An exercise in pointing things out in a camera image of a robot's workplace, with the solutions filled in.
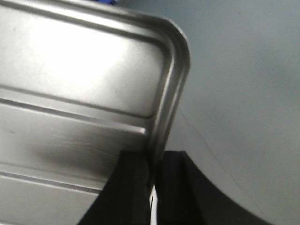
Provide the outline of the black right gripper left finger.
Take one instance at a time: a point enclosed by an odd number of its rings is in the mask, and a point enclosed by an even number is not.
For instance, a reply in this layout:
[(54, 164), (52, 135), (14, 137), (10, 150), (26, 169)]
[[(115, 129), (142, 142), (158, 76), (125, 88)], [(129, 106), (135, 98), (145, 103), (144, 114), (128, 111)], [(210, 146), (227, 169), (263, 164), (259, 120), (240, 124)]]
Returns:
[(79, 224), (150, 224), (149, 165), (143, 152), (120, 152), (113, 173)]

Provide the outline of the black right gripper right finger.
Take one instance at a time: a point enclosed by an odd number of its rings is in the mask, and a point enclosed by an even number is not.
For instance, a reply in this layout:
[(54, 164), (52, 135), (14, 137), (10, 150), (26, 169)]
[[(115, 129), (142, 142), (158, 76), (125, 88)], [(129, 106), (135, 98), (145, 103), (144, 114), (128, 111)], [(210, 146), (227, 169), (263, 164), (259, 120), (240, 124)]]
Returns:
[(156, 174), (159, 225), (265, 225), (198, 169), (184, 151), (166, 151)]

